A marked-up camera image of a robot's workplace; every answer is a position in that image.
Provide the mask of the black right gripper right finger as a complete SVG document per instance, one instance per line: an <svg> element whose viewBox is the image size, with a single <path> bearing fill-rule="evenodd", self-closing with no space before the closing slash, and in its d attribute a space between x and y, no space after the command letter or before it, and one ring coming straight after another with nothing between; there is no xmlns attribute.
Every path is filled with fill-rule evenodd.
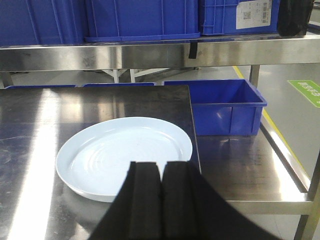
<svg viewBox="0 0 320 240"><path fill-rule="evenodd" d="M192 163L169 161L162 177L165 240L276 240L228 204Z"/></svg>

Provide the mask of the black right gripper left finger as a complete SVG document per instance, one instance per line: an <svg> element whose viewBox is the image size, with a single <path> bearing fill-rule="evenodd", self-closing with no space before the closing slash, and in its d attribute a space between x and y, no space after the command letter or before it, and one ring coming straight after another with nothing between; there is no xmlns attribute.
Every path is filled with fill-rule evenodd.
<svg viewBox="0 0 320 240"><path fill-rule="evenodd" d="M162 189L154 162L131 162L124 183L91 240L160 240Z"/></svg>

